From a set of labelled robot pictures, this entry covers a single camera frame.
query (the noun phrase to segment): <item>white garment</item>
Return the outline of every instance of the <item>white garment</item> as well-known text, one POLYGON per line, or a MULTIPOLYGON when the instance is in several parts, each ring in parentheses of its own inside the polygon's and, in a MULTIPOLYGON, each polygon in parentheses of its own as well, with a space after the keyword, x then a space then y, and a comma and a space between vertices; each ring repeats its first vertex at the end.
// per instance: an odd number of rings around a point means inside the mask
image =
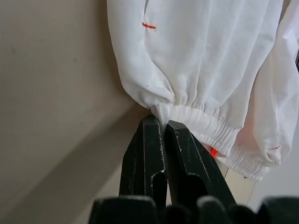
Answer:
POLYGON ((218 160, 261 180, 288 156, 298 113, 299 2, 278 28, 282 3, 108 0, 124 89, 162 126, 184 123, 218 160))

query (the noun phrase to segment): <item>red thread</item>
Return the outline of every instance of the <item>red thread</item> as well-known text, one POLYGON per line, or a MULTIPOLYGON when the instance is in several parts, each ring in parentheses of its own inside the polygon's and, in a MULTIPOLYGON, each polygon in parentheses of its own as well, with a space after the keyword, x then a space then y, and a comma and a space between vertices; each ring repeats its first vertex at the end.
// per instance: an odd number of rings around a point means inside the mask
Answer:
POLYGON ((144 23, 144 22, 142 22, 142 25, 143 25, 144 27, 146 27, 146 28, 156 29, 155 26, 148 25, 148 24, 146 24, 146 23, 144 23))
POLYGON ((216 153, 217 153, 217 150, 212 148, 211 154, 212 154, 213 158, 216 158, 216 153))
POLYGON ((278 149, 280 146, 278 146, 278 147, 275 147, 275 148, 271 148, 270 150, 272 150, 272 149, 278 149))

